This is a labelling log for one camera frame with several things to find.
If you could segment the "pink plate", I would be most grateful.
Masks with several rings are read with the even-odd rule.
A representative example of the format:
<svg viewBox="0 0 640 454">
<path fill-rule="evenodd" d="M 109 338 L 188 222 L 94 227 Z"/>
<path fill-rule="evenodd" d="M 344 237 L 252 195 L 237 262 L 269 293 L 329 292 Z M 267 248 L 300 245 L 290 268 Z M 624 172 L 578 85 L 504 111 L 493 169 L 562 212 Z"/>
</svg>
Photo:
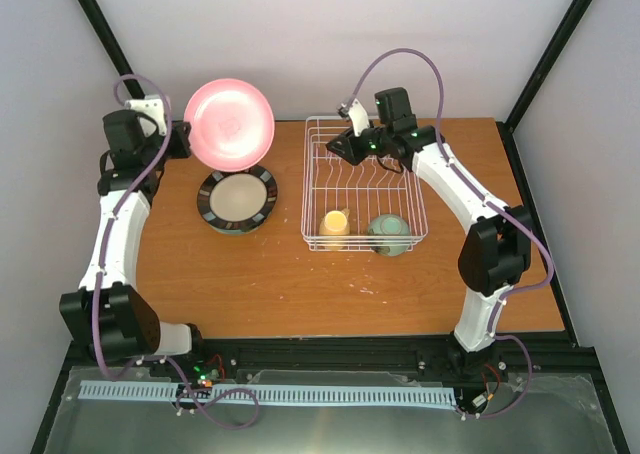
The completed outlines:
<svg viewBox="0 0 640 454">
<path fill-rule="evenodd" d="M 275 119 L 266 97 L 233 78 L 201 86 L 187 103 L 193 155 L 211 169 L 238 172 L 258 164 L 275 136 Z"/>
</svg>

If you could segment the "dark striped plate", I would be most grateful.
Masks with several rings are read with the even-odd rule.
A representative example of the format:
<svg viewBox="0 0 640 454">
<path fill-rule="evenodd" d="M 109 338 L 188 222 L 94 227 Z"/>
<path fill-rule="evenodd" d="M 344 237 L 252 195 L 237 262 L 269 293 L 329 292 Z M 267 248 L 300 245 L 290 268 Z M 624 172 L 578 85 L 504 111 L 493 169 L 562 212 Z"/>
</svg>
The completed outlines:
<svg viewBox="0 0 640 454">
<path fill-rule="evenodd" d="M 256 165 L 236 173 L 212 171 L 201 184 L 196 203 L 209 226 L 225 222 L 264 224 L 277 198 L 274 175 Z"/>
</svg>

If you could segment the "yellow mug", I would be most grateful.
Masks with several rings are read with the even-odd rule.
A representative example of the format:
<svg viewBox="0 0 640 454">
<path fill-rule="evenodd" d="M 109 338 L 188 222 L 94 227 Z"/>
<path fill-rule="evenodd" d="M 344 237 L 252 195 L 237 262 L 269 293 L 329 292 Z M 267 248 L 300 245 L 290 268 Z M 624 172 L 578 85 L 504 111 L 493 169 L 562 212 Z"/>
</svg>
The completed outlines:
<svg viewBox="0 0 640 454">
<path fill-rule="evenodd" d="M 344 237 L 351 232 L 350 210 L 332 210 L 326 213 L 319 225 L 322 247 L 328 251 L 340 251 L 346 244 Z"/>
</svg>

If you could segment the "teal ceramic bowl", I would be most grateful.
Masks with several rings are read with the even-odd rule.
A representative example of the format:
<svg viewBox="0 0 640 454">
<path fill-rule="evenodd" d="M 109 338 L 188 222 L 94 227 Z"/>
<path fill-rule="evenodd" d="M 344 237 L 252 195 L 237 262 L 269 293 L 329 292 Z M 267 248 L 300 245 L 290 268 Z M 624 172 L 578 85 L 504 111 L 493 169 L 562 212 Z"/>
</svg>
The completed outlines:
<svg viewBox="0 0 640 454">
<path fill-rule="evenodd" d="M 373 219 L 367 235 L 371 239 L 372 251 L 382 256 L 396 257 L 410 247 L 409 225 L 395 214 L 383 214 Z"/>
</svg>

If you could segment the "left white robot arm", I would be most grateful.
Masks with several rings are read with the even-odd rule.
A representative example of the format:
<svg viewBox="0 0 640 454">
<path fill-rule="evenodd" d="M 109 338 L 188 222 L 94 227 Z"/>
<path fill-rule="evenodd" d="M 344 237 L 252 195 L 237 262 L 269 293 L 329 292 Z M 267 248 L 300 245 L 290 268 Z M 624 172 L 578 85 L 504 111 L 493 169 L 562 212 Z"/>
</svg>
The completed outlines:
<svg viewBox="0 0 640 454">
<path fill-rule="evenodd" d="M 99 161 L 100 221 L 88 268 L 59 311 L 81 352 L 94 360 L 173 356 L 186 376 L 201 374 L 208 352 L 193 324 L 159 319 L 139 294 L 142 232 L 169 159 L 190 155 L 190 126 L 171 126 L 160 99 L 129 100 L 103 118 L 108 149 Z"/>
</svg>

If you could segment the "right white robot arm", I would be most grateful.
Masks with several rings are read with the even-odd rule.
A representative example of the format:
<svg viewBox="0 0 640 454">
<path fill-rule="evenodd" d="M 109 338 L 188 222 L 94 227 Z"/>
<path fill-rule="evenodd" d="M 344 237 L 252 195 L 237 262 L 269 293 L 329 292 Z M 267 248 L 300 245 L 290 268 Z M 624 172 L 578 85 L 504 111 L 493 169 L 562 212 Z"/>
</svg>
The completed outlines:
<svg viewBox="0 0 640 454">
<path fill-rule="evenodd" d="M 419 126 L 405 89 L 380 91 L 375 103 L 377 122 L 358 100 L 341 105 L 338 113 L 350 126 L 327 149 L 353 166 L 370 156 L 390 157 L 451 210 L 466 235 L 458 257 L 466 296 L 453 335 L 466 352 L 484 350 L 496 337 L 507 294 L 530 267 L 530 215 L 485 189 L 459 162 L 437 125 Z"/>
</svg>

